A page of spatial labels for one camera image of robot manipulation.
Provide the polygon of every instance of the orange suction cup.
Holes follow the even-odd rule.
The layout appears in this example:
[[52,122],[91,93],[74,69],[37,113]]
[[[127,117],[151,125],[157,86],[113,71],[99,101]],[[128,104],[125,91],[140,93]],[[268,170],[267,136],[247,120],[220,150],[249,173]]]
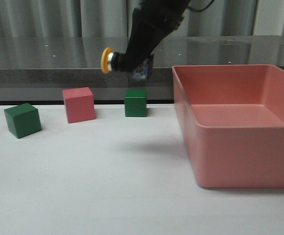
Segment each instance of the orange suction cup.
[[112,53],[112,48],[108,47],[104,50],[102,54],[102,60],[101,60],[101,68],[103,73],[109,73],[110,70],[108,68],[108,56]]

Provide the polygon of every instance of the wooden block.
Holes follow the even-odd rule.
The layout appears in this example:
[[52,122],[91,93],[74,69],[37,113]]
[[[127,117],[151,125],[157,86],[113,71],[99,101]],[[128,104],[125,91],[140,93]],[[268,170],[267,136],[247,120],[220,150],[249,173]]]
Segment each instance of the wooden block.
[[146,90],[128,90],[124,97],[126,117],[146,117]]
[[88,87],[63,90],[68,123],[96,118],[94,95]]
[[8,130],[18,139],[42,130],[39,111],[31,104],[4,110]]

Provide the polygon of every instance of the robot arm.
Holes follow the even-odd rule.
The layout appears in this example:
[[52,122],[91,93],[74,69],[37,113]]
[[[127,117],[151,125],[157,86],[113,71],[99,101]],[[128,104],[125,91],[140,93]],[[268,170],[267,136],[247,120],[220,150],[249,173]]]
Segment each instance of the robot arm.
[[177,30],[191,0],[140,0],[132,15],[132,30],[126,53],[112,52],[108,47],[102,55],[102,71],[133,72],[158,43]]

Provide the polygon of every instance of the gray curtain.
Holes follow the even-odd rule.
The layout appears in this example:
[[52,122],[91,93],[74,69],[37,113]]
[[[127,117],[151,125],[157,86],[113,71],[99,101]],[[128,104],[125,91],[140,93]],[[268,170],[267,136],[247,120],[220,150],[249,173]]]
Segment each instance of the gray curtain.
[[[210,0],[193,0],[202,8]],[[139,0],[0,0],[0,37],[127,37]],[[186,10],[174,36],[251,35],[256,0],[216,0]]]

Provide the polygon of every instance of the black cable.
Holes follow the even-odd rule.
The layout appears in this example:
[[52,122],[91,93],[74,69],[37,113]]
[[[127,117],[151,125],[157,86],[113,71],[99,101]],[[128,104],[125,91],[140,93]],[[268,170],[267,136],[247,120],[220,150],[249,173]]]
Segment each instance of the black cable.
[[209,3],[205,8],[203,8],[203,9],[201,9],[201,10],[197,10],[197,9],[191,7],[191,6],[187,6],[187,8],[188,8],[190,11],[193,11],[193,12],[202,12],[202,11],[208,9],[208,8],[214,3],[214,1],[215,1],[215,0],[211,0],[210,3]]

